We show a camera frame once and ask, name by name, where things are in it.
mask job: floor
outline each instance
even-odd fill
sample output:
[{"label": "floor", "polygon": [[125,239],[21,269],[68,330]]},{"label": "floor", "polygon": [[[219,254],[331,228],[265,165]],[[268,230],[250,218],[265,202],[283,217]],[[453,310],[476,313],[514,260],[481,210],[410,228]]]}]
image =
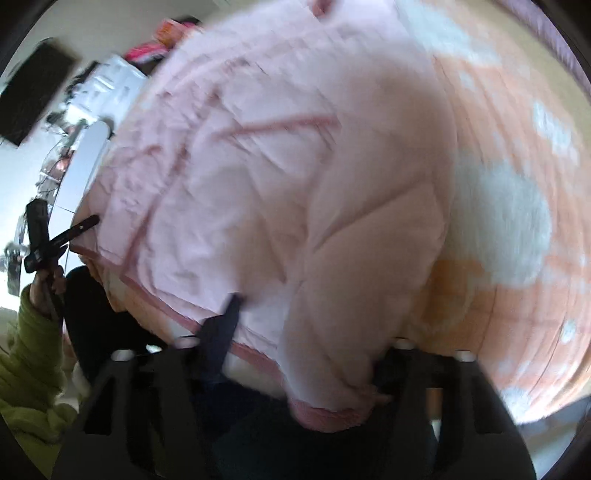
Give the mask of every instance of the floor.
[{"label": "floor", "polygon": [[[225,0],[217,1],[227,6]],[[150,41],[165,18],[192,15],[202,20],[218,9],[214,0],[58,0],[32,28],[0,76],[0,90],[10,72],[45,38],[58,38],[79,59],[77,66],[82,69],[111,52],[124,53]],[[13,239],[19,215],[35,195],[41,163],[58,140],[57,135],[37,128],[19,148],[8,142],[0,144],[4,169],[0,177],[0,251]],[[0,307],[18,308],[18,299],[7,293],[5,275],[0,275]]]},{"label": "floor", "polygon": [[572,442],[588,405],[589,399],[584,398],[546,419],[519,427],[538,479],[552,468]]}]

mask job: green jacket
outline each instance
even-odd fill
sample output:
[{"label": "green jacket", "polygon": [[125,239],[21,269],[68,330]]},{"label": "green jacket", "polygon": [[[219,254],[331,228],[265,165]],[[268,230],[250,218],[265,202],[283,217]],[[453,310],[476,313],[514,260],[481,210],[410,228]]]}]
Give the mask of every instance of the green jacket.
[{"label": "green jacket", "polygon": [[65,384],[61,371],[61,324],[48,320],[21,294],[10,354],[0,352],[0,414],[22,449],[47,478],[61,438],[76,418],[67,404],[56,405]]}]

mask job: black clip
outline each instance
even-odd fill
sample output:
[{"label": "black clip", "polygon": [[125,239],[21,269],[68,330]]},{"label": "black clip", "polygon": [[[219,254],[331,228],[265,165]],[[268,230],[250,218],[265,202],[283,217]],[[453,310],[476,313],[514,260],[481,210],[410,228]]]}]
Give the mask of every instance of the black clip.
[{"label": "black clip", "polygon": [[[47,202],[42,199],[34,199],[27,204],[25,215],[31,245],[31,253],[24,260],[27,273],[55,267],[59,258],[67,250],[67,243],[99,223],[98,215],[91,215],[49,240]],[[53,320],[60,322],[63,318],[63,302],[51,289],[52,283],[53,279],[47,277],[43,290]]]}]

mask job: green sleeve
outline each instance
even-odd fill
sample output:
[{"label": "green sleeve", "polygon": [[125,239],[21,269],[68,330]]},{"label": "green sleeve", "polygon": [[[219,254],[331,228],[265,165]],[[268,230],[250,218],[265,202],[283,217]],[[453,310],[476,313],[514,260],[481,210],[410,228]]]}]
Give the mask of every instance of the green sleeve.
[{"label": "green sleeve", "polygon": [[47,411],[64,385],[61,323],[33,308],[30,286],[21,293],[18,326],[9,355],[0,355],[0,398],[13,407]]}]

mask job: black tool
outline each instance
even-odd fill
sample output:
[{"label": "black tool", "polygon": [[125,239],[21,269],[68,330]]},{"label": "black tool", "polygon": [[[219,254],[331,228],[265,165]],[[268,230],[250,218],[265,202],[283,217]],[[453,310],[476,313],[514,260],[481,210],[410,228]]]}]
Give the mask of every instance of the black tool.
[{"label": "black tool", "polygon": [[[31,253],[24,260],[27,273],[33,273],[45,268],[53,269],[57,265],[59,258],[67,250],[67,243],[99,223],[98,215],[91,215],[50,240],[47,202],[42,199],[32,200],[27,204],[25,215],[31,248]],[[61,322],[63,318],[63,302],[52,290],[52,283],[53,278],[48,276],[43,291],[51,310],[52,319]]]},{"label": "black tool", "polygon": [[[459,351],[455,358],[434,355],[402,339],[374,374],[374,384],[393,398],[383,408],[396,409],[381,480],[535,479],[511,415],[470,352]],[[429,388],[440,388],[443,395],[434,445],[428,441],[433,436],[426,409]]]},{"label": "black tool", "polygon": [[224,313],[205,320],[197,336],[162,352],[115,352],[66,434],[51,478],[77,480],[85,472],[88,480],[161,479],[154,472],[154,428],[163,440],[166,478],[219,479],[191,397],[204,380],[221,376],[242,303],[232,295]]}]

